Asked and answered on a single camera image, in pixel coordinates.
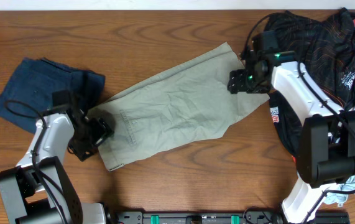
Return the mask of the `khaki cargo shorts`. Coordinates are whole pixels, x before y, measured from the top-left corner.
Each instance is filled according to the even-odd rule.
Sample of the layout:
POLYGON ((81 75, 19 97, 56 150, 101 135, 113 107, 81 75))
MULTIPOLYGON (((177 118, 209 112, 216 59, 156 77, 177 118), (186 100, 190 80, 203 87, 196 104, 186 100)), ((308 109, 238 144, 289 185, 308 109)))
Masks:
POLYGON ((99 147, 109 171, 194 141, 223 137, 269 100, 232 94, 229 73, 243 65, 228 43, 158 73, 90 110, 114 129, 99 147))

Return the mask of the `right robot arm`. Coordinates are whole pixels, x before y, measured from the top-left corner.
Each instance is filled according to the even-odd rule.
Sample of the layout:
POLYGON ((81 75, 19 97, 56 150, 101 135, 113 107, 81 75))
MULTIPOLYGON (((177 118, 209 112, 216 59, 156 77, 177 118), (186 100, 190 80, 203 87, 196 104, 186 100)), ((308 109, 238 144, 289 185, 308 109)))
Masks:
MULTIPOLYGON (((299 118, 298 179, 273 222, 313 221, 325 197, 344 194, 338 185, 355 175, 355 111, 345 111, 333 102, 292 51, 253 57, 247 68, 230 72, 227 89, 232 94, 275 90, 299 118)), ((355 194, 355 189, 347 194, 355 194)))

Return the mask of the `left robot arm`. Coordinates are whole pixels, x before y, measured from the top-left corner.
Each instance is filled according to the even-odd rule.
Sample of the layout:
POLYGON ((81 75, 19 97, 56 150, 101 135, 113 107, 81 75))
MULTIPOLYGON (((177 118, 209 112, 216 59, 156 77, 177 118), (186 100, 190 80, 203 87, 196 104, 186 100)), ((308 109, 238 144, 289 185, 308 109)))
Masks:
POLYGON ((83 161, 113 133, 103 119, 88 119, 71 104, 33 111, 37 130, 17 165, 0 172, 0 194, 9 223, 114 223, 102 202, 81 202, 63 160, 71 150, 83 161))

